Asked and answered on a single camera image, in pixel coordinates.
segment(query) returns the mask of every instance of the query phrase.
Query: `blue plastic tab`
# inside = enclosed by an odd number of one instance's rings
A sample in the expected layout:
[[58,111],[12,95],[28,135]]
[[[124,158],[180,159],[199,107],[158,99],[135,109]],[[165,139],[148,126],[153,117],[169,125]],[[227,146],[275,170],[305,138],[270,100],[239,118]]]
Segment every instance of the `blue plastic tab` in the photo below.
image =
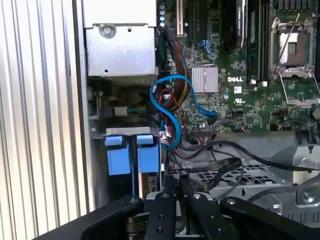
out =
[[138,135],[138,136],[136,136],[136,144],[138,144],[138,145],[154,144],[154,136],[153,135]]
[[138,135],[138,171],[139,173],[156,173],[159,170],[159,145],[154,145],[153,135]]
[[124,142],[122,136],[107,136],[104,145],[119,147],[107,150],[109,175],[122,175],[131,173],[131,159],[129,157],[129,144]]

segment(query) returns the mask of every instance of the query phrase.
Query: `capacitor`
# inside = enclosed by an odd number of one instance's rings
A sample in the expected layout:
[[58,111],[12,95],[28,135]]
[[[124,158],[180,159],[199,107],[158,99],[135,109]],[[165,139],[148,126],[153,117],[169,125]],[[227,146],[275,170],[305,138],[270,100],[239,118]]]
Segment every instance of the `capacitor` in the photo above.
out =
[[222,95],[223,100],[228,100],[229,99],[229,94],[226,92]]

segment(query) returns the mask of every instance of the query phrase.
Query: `silver metal cover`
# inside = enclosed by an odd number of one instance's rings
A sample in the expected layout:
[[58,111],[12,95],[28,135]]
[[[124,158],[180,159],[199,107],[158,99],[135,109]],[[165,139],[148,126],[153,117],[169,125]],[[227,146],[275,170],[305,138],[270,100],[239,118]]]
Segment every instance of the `silver metal cover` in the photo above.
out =
[[219,91],[218,68],[216,66],[193,67],[192,86],[196,94],[217,93]]
[[122,86],[151,85],[156,0],[84,0],[83,5],[89,76],[108,77]]

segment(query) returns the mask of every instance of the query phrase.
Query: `cpu socket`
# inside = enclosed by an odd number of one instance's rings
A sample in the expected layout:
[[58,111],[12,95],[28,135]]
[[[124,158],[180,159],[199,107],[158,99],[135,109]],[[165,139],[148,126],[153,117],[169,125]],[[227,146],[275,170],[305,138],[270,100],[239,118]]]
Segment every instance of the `cpu socket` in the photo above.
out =
[[293,76],[314,81],[320,96],[320,89],[314,75],[314,25],[310,18],[304,21],[281,22],[276,17],[272,23],[270,34],[270,71],[274,80],[280,79],[287,104],[304,108],[319,104],[320,98],[288,99],[284,80]]

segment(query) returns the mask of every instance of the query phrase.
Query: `side panel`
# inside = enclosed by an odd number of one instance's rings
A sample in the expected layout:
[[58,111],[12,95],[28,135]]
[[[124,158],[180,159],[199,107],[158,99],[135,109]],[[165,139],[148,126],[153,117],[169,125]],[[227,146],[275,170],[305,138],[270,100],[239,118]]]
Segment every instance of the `side panel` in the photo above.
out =
[[72,1],[0,0],[0,33],[0,240],[30,240],[94,206]]

